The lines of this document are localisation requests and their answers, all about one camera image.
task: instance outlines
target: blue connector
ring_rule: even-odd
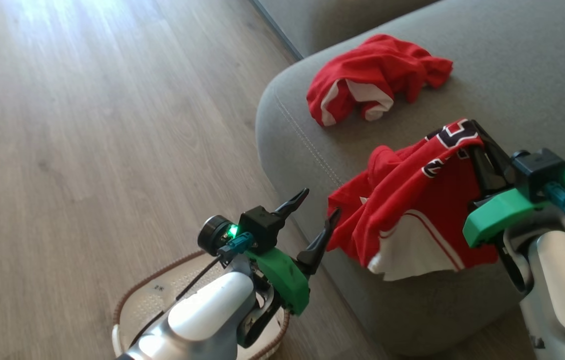
[[[565,214],[565,188],[557,182],[550,182],[545,185],[544,192],[546,198]]]
[[[251,249],[254,242],[255,239],[251,232],[243,232],[227,241],[225,246],[219,248],[218,255],[222,257],[223,263],[228,263],[238,254],[243,254],[245,251]]]

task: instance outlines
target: green 3d printed part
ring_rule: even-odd
[[[251,251],[245,254],[255,260],[258,268],[278,291],[284,301],[284,308],[294,315],[300,315],[310,303],[310,283],[294,260],[284,252],[273,248],[261,255]]]
[[[495,235],[548,204],[531,203],[516,189],[505,191],[469,214],[462,234],[470,248],[490,244]]]

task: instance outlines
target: stitching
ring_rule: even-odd
[[[276,96],[276,105],[278,105],[278,109],[282,110],[282,116],[284,116],[285,120],[287,120],[287,123],[289,123],[289,125],[291,125],[294,132],[296,132],[296,134],[301,139],[303,144],[305,144],[305,147],[307,148],[307,150],[309,150],[309,152],[313,155],[314,159],[316,159],[316,161],[318,162],[320,167],[328,175],[328,177],[331,179],[331,181],[334,184],[336,184],[338,187],[342,186],[343,182],[340,180],[338,175],[331,168],[331,166],[329,166],[329,164],[325,161],[325,159],[321,156],[321,153],[319,153],[319,151],[316,150],[316,147],[314,147],[314,145],[312,144],[312,141],[310,141],[310,139],[307,137],[305,132],[303,132],[303,129],[301,129],[301,127],[298,125],[296,120],[294,120],[294,117],[292,116],[292,114],[287,110],[285,105],[283,105],[280,98],[278,97],[278,91],[277,91],[276,87],[274,87],[274,89],[273,89],[273,95]]]
[[[291,121],[293,121],[293,123],[296,125],[296,127],[298,128],[298,130],[300,130],[300,132],[302,133],[302,135],[305,137],[305,139],[307,139],[307,142],[309,143],[309,145],[312,147],[312,149],[316,152],[316,155],[324,162],[324,165],[329,169],[329,171],[331,171],[333,177],[336,178],[336,180],[338,180],[338,185],[342,185],[343,182],[340,180],[340,178],[338,177],[338,175],[336,174],[336,172],[331,168],[331,166],[329,166],[328,162],[326,162],[326,160],[321,156],[321,153],[319,153],[318,150],[316,150],[316,148],[314,147],[314,144],[312,143],[312,141],[310,140],[310,138],[305,135],[305,132],[303,131],[303,128],[301,128],[300,125],[298,125],[298,123],[296,122],[296,120],[294,120],[294,117],[292,116],[292,114],[287,110],[287,107],[285,107],[285,105],[280,101],[280,98],[278,98],[278,91],[274,91],[274,94],[276,95],[276,100],[278,100],[278,104],[280,104],[280,106],[282,107],[282,109],[289,115],[289,118],[291,119]]]

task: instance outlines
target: laminate flooring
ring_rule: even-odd
[[[0,0],[0,360],[113,358],[127,289],[278,204],[254,121],[292,61],[248,0]],[[311,287],[276,359],[385,358]]]

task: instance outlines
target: sofa cushion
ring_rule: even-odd
[[[252,0],[308,57],[436,0]]]
[[[451,79],[423,89],[413,104],[399,96],[380,120],[354,113],[321,128],[305,100],[313,76],[378,33],[453,60]],[[312,55],[278,75],[262,96],[258,152],[282,199],[311,189],[294,216],[310,238],[322,227],[327,196],[365,168],[376,146],[402,148],[462,117],[478,120],[509,153],[548,147],[565,158],[564,0],[442,0]],[[447,348],[520,299],[500,264],[395,282],[381,281],[339,250],[323,264],[362,325],[395,353]]]

